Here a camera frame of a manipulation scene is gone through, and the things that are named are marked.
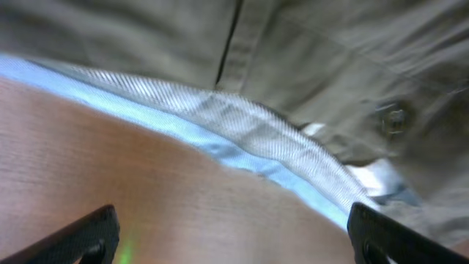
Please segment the khaki green cargo shorts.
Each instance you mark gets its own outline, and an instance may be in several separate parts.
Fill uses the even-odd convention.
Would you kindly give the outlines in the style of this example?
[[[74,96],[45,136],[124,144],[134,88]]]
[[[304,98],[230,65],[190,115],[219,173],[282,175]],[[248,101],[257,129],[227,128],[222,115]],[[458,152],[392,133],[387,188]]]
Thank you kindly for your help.
[[[1,51],[468,238],[466,1],[3,1]]]

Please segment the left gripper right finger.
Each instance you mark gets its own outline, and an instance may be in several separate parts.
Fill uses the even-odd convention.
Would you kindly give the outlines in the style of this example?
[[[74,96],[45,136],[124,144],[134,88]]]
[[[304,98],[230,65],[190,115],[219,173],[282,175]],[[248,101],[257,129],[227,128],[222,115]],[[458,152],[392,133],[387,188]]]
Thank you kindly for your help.
[[[467,257],[360,202],[351,207],[347,231],[356,264],[468,264]]]

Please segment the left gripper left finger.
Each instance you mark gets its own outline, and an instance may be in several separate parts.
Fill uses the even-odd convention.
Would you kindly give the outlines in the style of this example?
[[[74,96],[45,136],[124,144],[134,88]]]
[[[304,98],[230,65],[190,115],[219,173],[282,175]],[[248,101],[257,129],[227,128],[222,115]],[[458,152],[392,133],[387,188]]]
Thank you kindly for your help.
[[[113,205],[104,205],[55,233],[1,260],[1,264],[111,264],[120,226]]]

